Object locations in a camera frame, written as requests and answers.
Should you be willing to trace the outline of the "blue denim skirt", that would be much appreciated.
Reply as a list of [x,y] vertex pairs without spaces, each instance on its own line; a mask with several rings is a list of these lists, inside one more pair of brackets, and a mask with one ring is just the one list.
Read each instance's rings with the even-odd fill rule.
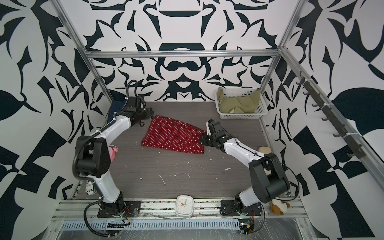
[[109,108],[109,111],[108,111],[108,118],[107,118],[107,123],[109,123],[110,121],[113,120],[114,118],[114,114],[115,113],[119,113],[122,108],[124,107],[125,105],[125,101],[113,101],[110,108]]

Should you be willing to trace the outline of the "red polka dot skirt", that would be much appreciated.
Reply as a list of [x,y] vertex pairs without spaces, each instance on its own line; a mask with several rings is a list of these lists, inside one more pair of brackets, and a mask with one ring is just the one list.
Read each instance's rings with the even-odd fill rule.
[[200,137],[204,130],[188,123],[156,115],[141,146],[187,154],[203,154]]

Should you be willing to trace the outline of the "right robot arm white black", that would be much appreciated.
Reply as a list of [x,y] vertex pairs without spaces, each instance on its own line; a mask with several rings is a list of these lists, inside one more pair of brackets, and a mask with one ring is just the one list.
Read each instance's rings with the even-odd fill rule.
[[263,154],[246,146],[218,121],[209,120],[206,127],[207,132],[200,137],[202,145],[234,157],[249,169],[251,186],[235,195],[238,210],[259,203],[266,204],[291,189],[285,172],[287,166],[275,154]]

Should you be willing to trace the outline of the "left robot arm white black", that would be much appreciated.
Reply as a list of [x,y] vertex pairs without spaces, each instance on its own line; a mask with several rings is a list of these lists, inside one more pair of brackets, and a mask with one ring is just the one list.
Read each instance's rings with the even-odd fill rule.
[[144,120],[154,117],[152,108],[147,108],[145,96],[137,93],[139,82],[131,80],[126,85],[126,97],[120,111],[113,113],[112,120],[89,136],[80,136],[76,141],[72,172],[75,178],[89,180],[100,195],[100,206],[108,216],[124,212],[122,191],[115,185],[110,173],[110,144],[133,125],[143,127]]

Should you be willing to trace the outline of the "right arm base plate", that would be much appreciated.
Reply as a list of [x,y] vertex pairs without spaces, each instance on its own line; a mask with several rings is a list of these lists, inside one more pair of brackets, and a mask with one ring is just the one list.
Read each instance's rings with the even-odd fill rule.
[[241,206],[237,204],[235,200],[221,200],[220,201],[220,214],[225,217],[236,217],[236,216],[261,216],[263,213],[262,205],[260,203],[251,205],[249,207]]

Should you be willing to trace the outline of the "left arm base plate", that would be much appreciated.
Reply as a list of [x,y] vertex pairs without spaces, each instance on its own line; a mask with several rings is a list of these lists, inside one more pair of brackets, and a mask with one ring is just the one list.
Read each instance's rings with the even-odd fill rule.
[[141,201],[124,201],[124,203],[100,204],[98,218],[112,218],[122,215],[124,218],[135,217],[140,213]]

